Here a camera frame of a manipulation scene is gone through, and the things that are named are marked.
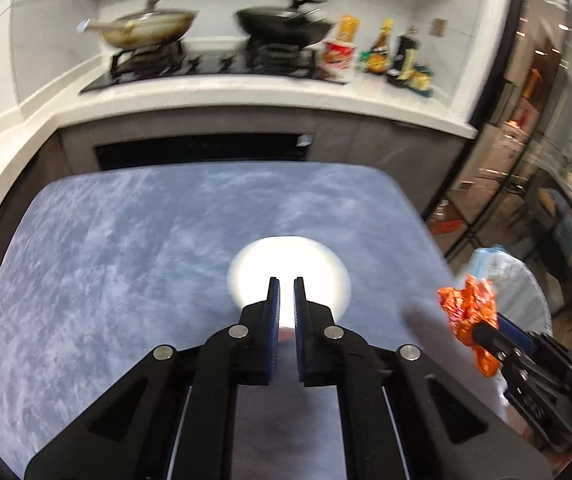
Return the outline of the grey kitchen cabinet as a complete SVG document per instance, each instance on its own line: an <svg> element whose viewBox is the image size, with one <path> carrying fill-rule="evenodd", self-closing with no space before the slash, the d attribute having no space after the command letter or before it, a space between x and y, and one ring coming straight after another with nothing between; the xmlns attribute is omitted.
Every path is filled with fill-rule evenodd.
<svg viewBox="0 0 572 480"><path fill-rule="evenodd" d="M76 174L188 162L340 162L388 174L419 212L437 198L466 144L390 119L253 106L152 110L58 133Z"/></svg>

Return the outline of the large dark sauce bottle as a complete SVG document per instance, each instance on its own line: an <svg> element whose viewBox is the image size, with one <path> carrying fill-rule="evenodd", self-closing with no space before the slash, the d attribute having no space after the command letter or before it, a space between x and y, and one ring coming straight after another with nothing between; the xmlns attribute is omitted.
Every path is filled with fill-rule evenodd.
<svg viewBox="0 0 572 480"><path fill-rule="evenodd" d="M394 87L407 87L414 73L419 49L417 32L417 28L412 26L397 40L397 52L387 72L387 80Z"/></svg>

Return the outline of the orange snack wrapper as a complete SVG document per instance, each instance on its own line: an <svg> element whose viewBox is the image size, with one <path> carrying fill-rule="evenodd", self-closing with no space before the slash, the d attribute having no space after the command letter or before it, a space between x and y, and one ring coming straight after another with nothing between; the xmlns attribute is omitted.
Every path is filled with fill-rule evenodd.
<svg viewBox="0 0 572 480"><path fill-rule="evenodd" d="M493 328L499 327L492 283L486 278L467 274L462 289L442 287L438 290L438 299L441 309L448 316L452 334L464 346L472 349L478 372L484 377L493 377L500 369L500 361L472 338L472 330L478 323L486 322Z"/></svg>

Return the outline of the blue grey table cloth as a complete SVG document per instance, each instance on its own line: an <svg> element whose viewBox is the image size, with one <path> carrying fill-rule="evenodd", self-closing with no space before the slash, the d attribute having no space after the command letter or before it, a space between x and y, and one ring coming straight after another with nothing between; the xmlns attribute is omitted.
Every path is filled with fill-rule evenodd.
<svg viewBox="0 0 572 480"><path fill-rule="evenodd" d="M370 344L416 344L495 413L502 402L438 305L452 274L391 178L315 162L98 172L48 184L0 266L0 457L16 474L159 344L233 324L235 255L301 236L348 270L341 324Z"/></svg>

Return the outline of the black framed glass door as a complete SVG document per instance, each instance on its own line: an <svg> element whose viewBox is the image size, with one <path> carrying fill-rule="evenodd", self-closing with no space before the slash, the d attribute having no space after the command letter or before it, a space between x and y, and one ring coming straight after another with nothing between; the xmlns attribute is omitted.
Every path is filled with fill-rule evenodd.
<svg viewBox="0 0 572 480"><path fill-rule="evenodd" d="M456 271L492 246L525 263L556 314L572 309L572 0L512 0L500 55L428 226Z"/></svg>

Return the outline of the soy sauce bottle yellow cap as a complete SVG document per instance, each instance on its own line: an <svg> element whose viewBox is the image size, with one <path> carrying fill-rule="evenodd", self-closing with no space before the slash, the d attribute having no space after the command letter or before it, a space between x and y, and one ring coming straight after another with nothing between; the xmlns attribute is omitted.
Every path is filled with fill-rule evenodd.
<svg viewBox="0 0 572 480"><path fill-rule="evenodd" d="M366 61L364 62L364 70L367 73L382 75L386 73L390 60L390 37L393 29L393 18L386 18L382 22L378 36L368 50Z"/></svg>

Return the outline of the yellow packet on counter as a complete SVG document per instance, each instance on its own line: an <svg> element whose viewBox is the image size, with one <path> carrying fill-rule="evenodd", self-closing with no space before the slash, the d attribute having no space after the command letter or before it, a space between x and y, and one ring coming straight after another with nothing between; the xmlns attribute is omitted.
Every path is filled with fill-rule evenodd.
<svg viewBox="0 0 572 480"><path fill-rule="evenodd" d="M361 21L354 15L344 14L338 22L337 40L351 44L354 40Z"/></svg>

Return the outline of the white lined trash bin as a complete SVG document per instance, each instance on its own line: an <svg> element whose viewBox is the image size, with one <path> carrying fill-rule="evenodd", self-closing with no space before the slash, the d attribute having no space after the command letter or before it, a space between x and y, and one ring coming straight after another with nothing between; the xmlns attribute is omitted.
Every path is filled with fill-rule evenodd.
<svg viewBox="0 0 572 480"><path fill-rule="evenodd" d="M468 274L492 283L498 312L504 318L525 332L553 335L550 309L538 281L503 246L477 248L456 274L456 285L462 286Z"/></svg>

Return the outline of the teal spice jar set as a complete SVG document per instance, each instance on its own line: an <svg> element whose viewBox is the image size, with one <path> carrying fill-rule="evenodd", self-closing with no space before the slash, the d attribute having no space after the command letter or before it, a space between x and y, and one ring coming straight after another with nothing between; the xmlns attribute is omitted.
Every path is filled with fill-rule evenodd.
<svg viewBox="0 0 572 480"><path fill-rule="evenodd" d="M407 88L424 98L431 98L434 93L434 73L428 64L416 64L408 78Z"/></svg>

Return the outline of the black gas stove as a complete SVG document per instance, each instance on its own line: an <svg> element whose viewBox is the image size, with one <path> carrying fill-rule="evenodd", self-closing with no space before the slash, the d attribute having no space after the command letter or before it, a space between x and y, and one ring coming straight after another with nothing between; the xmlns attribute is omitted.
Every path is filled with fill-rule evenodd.
<svg viewBox="0 0 572 480"><path fill-rule="evenodd" d="M265 44L249 39L239 47L190 52L188 44L177 40L162 46L115 53L111 56L107 72L82 91L94 92L151 79L210 75L331 79L327 70L318 64L316 52L311 48Z"/></svg>

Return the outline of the black wok with lid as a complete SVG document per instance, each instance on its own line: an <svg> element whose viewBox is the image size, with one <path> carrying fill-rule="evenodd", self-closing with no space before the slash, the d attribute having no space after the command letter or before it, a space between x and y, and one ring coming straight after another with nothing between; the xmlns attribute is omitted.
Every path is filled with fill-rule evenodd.
<svg viewBox="0 0 572 480"><path fill-rule="evenodd" d="M249 36L250 47L287 46L303 49L318 44L333 29L332 21L319 14L325 0L289 0L287 6L251 6L235 18Z"/></svg>

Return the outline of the red noodle bowl on counter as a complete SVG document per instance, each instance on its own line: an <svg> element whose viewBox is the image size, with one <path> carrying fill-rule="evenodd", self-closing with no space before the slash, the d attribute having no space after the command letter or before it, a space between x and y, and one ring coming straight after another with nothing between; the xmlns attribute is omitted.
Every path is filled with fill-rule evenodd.
<svg viewBox="0 0 572 480"><path fill-rule="evenodd" d="M354 78L356 45L336 39L324 41L318 58L321 77L337 84L348 84Z"/></svg>

